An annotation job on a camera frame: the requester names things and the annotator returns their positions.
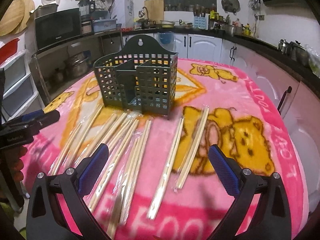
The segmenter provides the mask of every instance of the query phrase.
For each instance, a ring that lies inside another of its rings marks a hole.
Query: black countertop
[[[291,58],[282,55],[276,47],[265,43],[263,41],[244,36],[235,35],[231,36],[225,32],[215,33],[208,30],[196,30],[196,29],[185,29],[185,28],[162,28],[162,29],[140,29],[130,32],[122,33],[123,36],[133,35],[133,34],[145,34],[145,33],[159,33],[159,32],[174,32],[180,34],[199,34],[211,37],[217,37],[225,39],[248,49],[251,49],[258,53],[259,55],[267,58],[284,71],[289,73],[297,81],[301,81],[306,84],[312,92],[320,99],[320,78],[313,74],[311,69],[304,67],[300,63],[292,60]]]

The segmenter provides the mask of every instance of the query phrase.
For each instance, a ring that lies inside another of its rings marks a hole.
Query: yellow cartoon bear
[[[211,65],[199,65],[199,64],[191,64],[192,69],[190,70],[190,74],[199,75],[199,76],[209,76],[213,79],[220,80],[223,84],[226,83],[225,80],[231,80],[233,82],[238,81],[238,77],[234,76],[230,71],[219,69],[217,66]]]
[[[181,137],[173,165],[174,172],[179,172],[184,162],[201,110],[185,106],[183,114],[185,117],[184,135]],[[235,159],[242,168],[250,168],[256,174],[263,175],[270,175],[275,170],[270,157],[268,141],[263,136],[263,123],[256,117],[248,116],[234,120],[230,110],[223,108],[217,108],[210,113],[190,174],[214,173],[207,153],[210,145],[215,143],[227,157]]]

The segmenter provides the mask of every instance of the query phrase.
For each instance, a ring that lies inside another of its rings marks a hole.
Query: shelf
[[[88,39],[92,39],[92,38],[98,38],[98,37],[102,37],[102,36],[106,36],[106,35],[113,35],[115,33],[119,33],[121,36],[121,30],[112,30],[112,31],[106,31],[106,32],[98,32],[98,33],[94,33],[94,34],[88,34],[88,35],[82,35],[80,37],[75,37],[75,38],[71,38],[65,41],[61,41],[57,44],[54,44],[48,48],[45,49],[41,49],[37,52],[37,58],[40,59],[50,53],[53,53],[55,51],[57,51],[58,49],[61,49],[63,47],[81,42],[81,41],[86,41]]]
[[[50,94],[50,97],[51,97],[51,101],[53,101],[57,96],[62,94],[65,90],[67,90],[69,87],[71,87],[73,84],[78,82],[80,79],[82,79],[83,77],[85,77],[86,75],[91,73],[92,71],[93,70],[88,71],[87,73],[85,73],[81,77],[78,77],[78,78],[75,78],[75,79],[71,79],[71,80],[66,80],[62,84],[60,84],[59,87],[53,87],[49,91],[49,94]]]

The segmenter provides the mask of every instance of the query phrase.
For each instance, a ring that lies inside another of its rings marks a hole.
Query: metal screw
[[[280,178],[280,174],[277,173],[277,172],[275,172],[275,173],[273,174],[273,177],[274,177],[275,179],[279,179],[279,178]]]
[[[75,169],[69,168],[69,169],[67,169],[66,174],[71,175],[74,173],[74,171],[75,171]]]
[[[42,179],[43,176],[44,176],[44,173],[43,173],[43,172],[40,172],[40,173],[38,173],[37,178],[38,178],[38,179]]]
[[[244,173],[244,175],[250,175],[251,171],[249,169],[244,169],[243,173]]]

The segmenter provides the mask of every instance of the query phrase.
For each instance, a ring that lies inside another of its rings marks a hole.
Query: bottle
[[[240,23],[239,18],[237,18],[237,20],[235,21],[235,26],[238,26],[238,27],[240,27],[240,26],[241,26],[241,23]]]
[[[250,25],[247,23],[247,25],[244,27],[244,35],[250,36]]]

